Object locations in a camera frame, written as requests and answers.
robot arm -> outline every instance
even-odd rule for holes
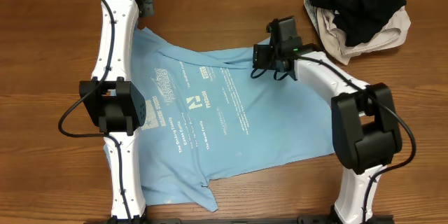
[[[297,36],[295,20],[287,17],[273,20],[267,26],[271,33],[269,45],[254,45],[253,68],[286,72],[296,81],[308,85],[324,99],[332,110],[332,142],[336,156],[344,166],[341,189],[329,216],[301,216],[300,224],[393,223],[393,219],[372,218],[372,202],[379,176],[368,191],[370,178],[391,163],[401,150],[398,123],[377,102],[395,112],[392,94],[383,84],[368,85],[333,64],[314,45],[302,45]],[[374,122],[361,124],[360,117],[374,116]]]
[[[95,89],[98,80],[106,73],[110,60],[106,79],[98,92],[84,100],[84,105],[99,131],[120,144],[117,148],[114,140],[104,137],[113,186],[113,206],[108,223],[128,222],[129,219],[132,223],[142,223],[145,220],[146,203],[140,184],[138,140],[140,126],[146,117],[146,105],[143,96],[132,84],[130,56],[137,20],[139,16],[152,15],[152,0],[105,2],[115,20],[115,33],[112,33],[110,13],[105,4],[101,3],[103,22],[97,64],[91,80],[80,82],[80,96],[84,97]],[[112,35],[114,43],[109,59]]]

pile of clothes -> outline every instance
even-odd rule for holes
[[[411,25],[406,0],[304,0],[327,52],[343,64],[361,53],[394,48]]]

t-shirt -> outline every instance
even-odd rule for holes
[[[253,48],[194,52],[149,29],[133,39],[132,82],[147,108],[139,140],[147,205],[215,211],[211,179],[333,152],[326,102],[270,71],[251,79]]]

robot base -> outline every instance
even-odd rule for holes
[[[393,216],[373,216],[366,221],[367,224],[395,224]],[[297,224],[343,224],[336,214],[335,206],[331,206],[328,215],[299,216]]]
[[[128,220],[114,220],[104,222],[93,222],[84,224],[125,224]],[[170,219],[139,219],[133,220],[132,224],[298,224],[296,218],[264,218],[264,219],[235,219],[235,220],[180,220]]]

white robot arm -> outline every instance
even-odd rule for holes
[[[138,140],[146,107],[143,96],[132,84],[130,56],[137,20],[139,16],[152,15],[152,0],[104,0],[101,7],[103,22],[97,63],[91,80],[80,82],[80,96],[97,89],[83,102],[93,123],[107,135],[104,141],[113,186],[108,223],[143,223],[146,203],[140,184]]]
[[[347,72],[344,72],[338,66],[333,64],[324,52],[310,52],[303,56],[329,64],[344,75],[348,80],[350,80],[354,85],[360,88],[365,89],[365,87],[368,86],[368,83],[355,79]],[[356,89],[347,85],[339,76],[327,67],[316,62],[297,59],[295,61],[295,77],[297,78],[297,81],[308,85],[316,91],[316,93],[324,99],[328,105],[331,105],[331,99],[333,97],[337,97],[342,93],[352,94],[357,92]],[[386,168],[385,165],[379,164],[366,169],[362,174],[356,174],[356,172],[352,169],[347,169],[344,167],[339,197],[334,205],[334,213],[337,214],[342,224],[362,223],[362,205],[368,182],[373,174],[384,168]],[[367,220],[373,216],[372,202],[375,196],[375,190],[377,189],[378,180],[379,177],[377,177],[376,183],[373,184],[369,191],[366,213]]]

